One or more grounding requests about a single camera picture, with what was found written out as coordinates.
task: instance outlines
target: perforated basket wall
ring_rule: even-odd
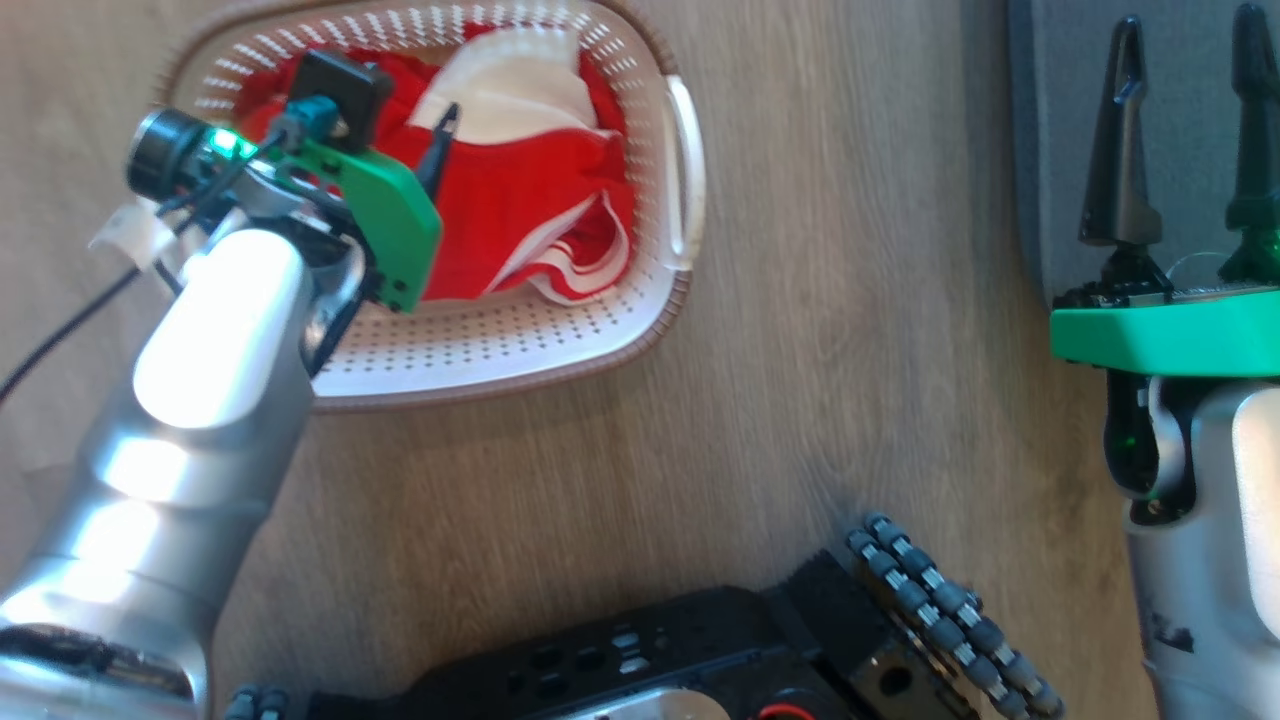
[[[452,46],[462,44],[467,22],[579,31],[627,115],[635,261],[608,297],[576,307],[531,290],[428,302],[411,316],[366,306],[315,380],[321,407],[476,397],[608,369],[652,347],[684,304],[701,232],[700,137],[669,53],[626,0],[321,0],[234,9],[179,53],[159,101],[225,122],[244,77],[308,46]]]

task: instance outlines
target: basket rim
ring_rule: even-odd
[[[297,10],[316,10],[338,5],[353,5],[376,0],[244,0],[233,4],[210,15],[202,24],[177,46],[165,69],[156,78],[154,87],[154,105],[168,106],[173,104],[178,78],[182,78],[191,68],[196,54],[212,38],[234,31],[237,27],[255,24],[274,15],[287,14]],[[653,28],[648,18],[636,8],[634,0],[582,0],[585,4],[599,5],[613,12],[640,35],[653,53],[658,70],[663,76],[678,76],[680,70],[675,55],[667,41]],[[449,388],[410,391],[388,395],[366,395],[352,397],[317,396],[315,410],[324,414],[335,413],[367,413],[389,409],[413,409],[429,405],[456,404],[471,400],[486,400],[529,389],[536,389],[563,380],[584,378],[598,373],[613,370],[635,360],[648,352],[675,324],[689,299],[692,273],[690,270],[675,272],[671,295],[659,313],[658,318],[644,334],[626,347],[613,352],[593,357],[581,363],[562,365],[538,373],[530,373],[518,378],[480,383],[475,386],[458,386]]]
[[[196,53],[204,47],[206,42],[219,35],[223,35],[224,32],[233,31],[239,26],[257,23],[260,20],[291,12],[323,10],[337,5],[355,5],[367,1],[375,0],[311,0],[308,3],[300,0],[244,0],[232,4],[230,6],[210,15],[206,20],[204,20],[204,23],[196,26],[187,38],[173,50],[168,64],[156,78],[152,104],[163,106],[172,105],[174,92],[177,90],[177,79],[186,74]],[[668,46],[667,41],[653,28],[653,24],[644,15],[644,13],[636,8],[634,0],[582,1],[590,5],[599,5],[621,17],[640,33],[640,37],[645,41],[645,45],[649,46],[650,53],[653,53],[654,60],[658,63],[658,70],[662,74],[680,74],[680,68],[676,64],[676,56],[672,54],[671,46]]]

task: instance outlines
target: thin wire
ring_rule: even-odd
[[[127,273],[120,275],[120,279],[111,283],[101,295],[90,301],[88,305],[81,309],[79,313],[72,316],[72,319],[63,323],[63,327],[58,328],[54,334],[45,338],[45,342],[40,343],[40,347],[33,350],[27,355],[26,360],[18,365],[18,368],[5,378],[4,384],[0,384],[0,407],[4,402],[9,400],[13,391],[17,389],[18,384],[22,383],[31,374],[32,370],[40,365],[45,357],[54,351],[68,336],[76,332],[81,325],[83,325],[90,318],[97,314],[99,310],[106,306],[108,302],[120,295],[127,287],[133,284],[136,279],[142,277],[142,270],[138,268],[131,268]]]

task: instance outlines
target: basket handle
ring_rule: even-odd
[[[707,225],[707,156],[694,99],[680,76],[667,76],[667,99],[675,128],[667,127],[667,188],[672,236],[668,266],[691,270]]]

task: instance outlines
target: gray fabric surface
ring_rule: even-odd
[[[1275,35],[1280,0],[1260,3]],[[1229,252],[1239,101],[1231,91],[1231,0],[1011,0],[1019,227],[1046,301],[1096,279],[1105,249],[1075,241],[1111,29],[1143,22],[1148,92],[1142,106],[1152,205],[1165,218],[1153,249],[1169,269],[1193,252]],[[1175,277],[1204,279],[1206,259]]]

